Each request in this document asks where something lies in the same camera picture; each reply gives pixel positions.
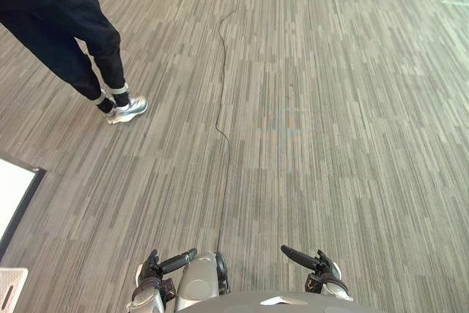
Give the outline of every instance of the sneaker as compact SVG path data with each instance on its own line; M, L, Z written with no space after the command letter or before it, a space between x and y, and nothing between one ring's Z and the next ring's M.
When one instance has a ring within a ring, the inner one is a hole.
M110 124L117 124L118 122L131 121L137 115L143 114L148 107L148 102L145 97L131 98L129 104L126 106L116 106L106 114L106 120Z

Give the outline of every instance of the leg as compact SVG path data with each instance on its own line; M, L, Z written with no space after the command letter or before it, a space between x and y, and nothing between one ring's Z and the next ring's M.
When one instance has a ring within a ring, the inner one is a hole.
M85 55L70 34L58 31L28 12L0 12L0 22L41 62L90 100L101 88Z
M127 88L120 58L120 35L101 12L98 0L57 0L43 9L40 16L86 42L111 93L124 94L124 103L127 104Z

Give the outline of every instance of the gray striped carpet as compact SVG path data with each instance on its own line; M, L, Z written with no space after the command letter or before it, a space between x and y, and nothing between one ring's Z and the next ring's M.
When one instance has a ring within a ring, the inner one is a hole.
M0 28L0 150L48 170L17 312L123 312L152 248L218 243L234 291L301 291L287 243L364 305L469 312L468 2L239 0L227 179L235 0L101 0L150 103L118 126Z

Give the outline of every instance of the pant cuff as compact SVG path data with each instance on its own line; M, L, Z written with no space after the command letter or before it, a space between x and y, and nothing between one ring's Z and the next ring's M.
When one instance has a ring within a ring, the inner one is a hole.
M110 88L109 92L112 95L121 95L122 93L126 93L129 90L129 86L124 84L123 88Z
M98 99L92 100L91 103L95 104L96 106L99 106L105 99L106 95L104 94L104 91L101 90L101 96Z

